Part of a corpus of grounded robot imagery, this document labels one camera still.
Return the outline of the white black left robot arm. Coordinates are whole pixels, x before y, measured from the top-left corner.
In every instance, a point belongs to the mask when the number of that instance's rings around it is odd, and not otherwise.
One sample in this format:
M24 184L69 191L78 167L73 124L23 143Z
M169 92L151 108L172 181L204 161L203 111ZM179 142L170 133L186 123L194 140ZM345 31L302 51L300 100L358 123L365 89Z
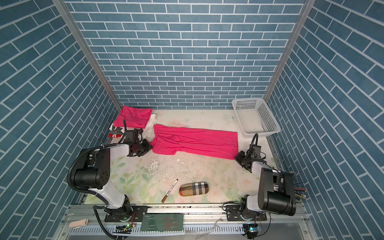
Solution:
M152 149L143 138L144 130L128 130L124 126L124 131L117 143L82 149L67 175L71 189L103 201L104 206L95 209L103 209L107 213L106 221L110 222L128 222L134 214L129 198L111 182L111 161L121 157L141 157Z

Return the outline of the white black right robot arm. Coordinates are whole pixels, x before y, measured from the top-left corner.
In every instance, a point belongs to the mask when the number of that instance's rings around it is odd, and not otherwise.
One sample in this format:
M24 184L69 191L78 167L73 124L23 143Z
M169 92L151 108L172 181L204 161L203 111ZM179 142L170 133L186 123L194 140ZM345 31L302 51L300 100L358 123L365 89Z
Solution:
M258 145L258 139L259 135L255 134L249 149L246 152L240 151L235 157L243 169L259 178L258 192L245 195L240 203L223 204L228 221L253 221L266 212L286 216L296 213L293 174L269 166L266 154L262 153Z

